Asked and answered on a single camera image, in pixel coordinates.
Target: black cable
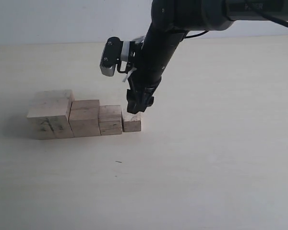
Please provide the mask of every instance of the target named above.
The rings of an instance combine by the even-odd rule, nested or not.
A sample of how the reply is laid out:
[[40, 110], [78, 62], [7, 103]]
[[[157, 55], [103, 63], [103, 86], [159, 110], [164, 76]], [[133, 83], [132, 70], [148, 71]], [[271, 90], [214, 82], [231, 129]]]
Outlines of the black cable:
[[259, 11], [258, 9], [256, 9], [250, 2], [249, 0], [244, 0], [245, 1], [245, 4], [247, 4], [247, 6], [253, 10], [255, 13], [257, 13], [258, 15], [262, 16], [263, 18], [269, 20], [269, 21], [272, 21], [274, 23], [277, 23], [279, 25], [282, 25], [284, 27], [287, 27], [288, 28], [288, 22], [284, 21], [284, 20], [281, 20], [279, 18], [276, 18], [276, 17], [273, 17], [269, 14], [266, 14], [262, 11]]
[[194, 37], [199, 37], [199, 36], [202, 36], [202, 35], [205, 35], [206, 33], [208, 33], [209, 31], [204, 31], [200, 34], [195, 34], [195, 35], [191, 35], [191, 36], [186, 36], [185, 38], [194, 38]]

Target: robotic arm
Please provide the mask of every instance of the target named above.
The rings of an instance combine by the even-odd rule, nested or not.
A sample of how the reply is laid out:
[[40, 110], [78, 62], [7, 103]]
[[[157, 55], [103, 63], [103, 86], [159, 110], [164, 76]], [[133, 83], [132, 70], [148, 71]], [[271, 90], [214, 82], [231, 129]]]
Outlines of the robotic arm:
[[[152, 23], [145, 37], [130, 42], [109, 38], [100, 69], [104, 75], [113, 76], [117, 66], [119, 73], [127, 74], [127, 111], [145, 112], [153, 105], [163, 71], [188, 32], [224, 31], [237, 20], [288, 21], [288, 0], [249, 1], [153, 0]], [[124, 71], [122, 61], [126, 62]]]

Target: wooden cube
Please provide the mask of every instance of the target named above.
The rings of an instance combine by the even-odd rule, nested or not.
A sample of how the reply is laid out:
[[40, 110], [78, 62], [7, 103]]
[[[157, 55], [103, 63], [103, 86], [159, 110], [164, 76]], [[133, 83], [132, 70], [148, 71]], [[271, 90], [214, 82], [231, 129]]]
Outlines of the wooden cube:
[[120, 105], [101, 106], [98, 117], [100, 134], [103, 136], [122, 134], [121, 116]]
[[75, 138], [100, 136], [99, 100], [74, 101], [69, 123]]
[[123, 131], [140, 132], [141, 131], [141, 113], [130, 114], [124, 109], [123, 112]]
[[38, 92], [27, 115], [38, 139], [73, 138], [68, 122], [71, 90]]

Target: table surface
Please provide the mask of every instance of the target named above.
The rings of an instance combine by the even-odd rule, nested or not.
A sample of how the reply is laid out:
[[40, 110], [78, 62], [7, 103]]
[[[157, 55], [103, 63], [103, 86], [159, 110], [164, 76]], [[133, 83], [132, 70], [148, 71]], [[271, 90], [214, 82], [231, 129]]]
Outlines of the table surface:
[[288, 36], [183, 41], [141, 133], [31, 139], [37, 91], [126, 105], [102, 50], [0, 46], [0, 230], [288, 230]]

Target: small wooden block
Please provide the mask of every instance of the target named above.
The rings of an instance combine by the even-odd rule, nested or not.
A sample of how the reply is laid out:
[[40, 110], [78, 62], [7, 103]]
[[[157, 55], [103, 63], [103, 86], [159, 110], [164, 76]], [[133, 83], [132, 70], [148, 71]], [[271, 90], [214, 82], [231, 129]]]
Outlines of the small wooden block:
[[38, 139], [73, 138], [68, 123], [72, 101], [71, 90], [38, 92], [27, 115]]
[[69, 123], [75, 138], [100, 136], [99, 100], [74, 101]]
[[99, 108], [99, 128], [102, 136], [122, 134], [120, 105], [105, 105]]
[[124, 132], [140, 132], [141, 131], [141, 113], [130, 114], [126, 110], [123, 113], [123, 130]]

